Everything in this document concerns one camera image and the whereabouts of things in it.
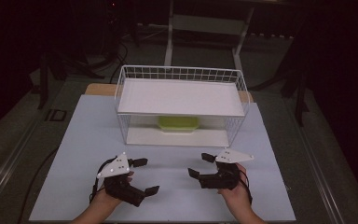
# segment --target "white tabletop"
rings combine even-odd
[[[257,104],[250,111],[231,148],[255,156],[243,162],[254,197],[253,208],[268,221],[295,220],[282,176]],[[69,221],[89,204],[101,164],[125,151],[129,158],[147,158],[131,184],[141,190],[160,185],[157,195],[140,207],[122,203],[107,219],[112,222],[230,222],[216,189],[201,189],[187,167],[202,174],[216,173],[201,153],[217,155],[221,148],[126,146],[117,123],[112,96],[83,95],[77,105],[48,177],[39,193],[31,221]]]

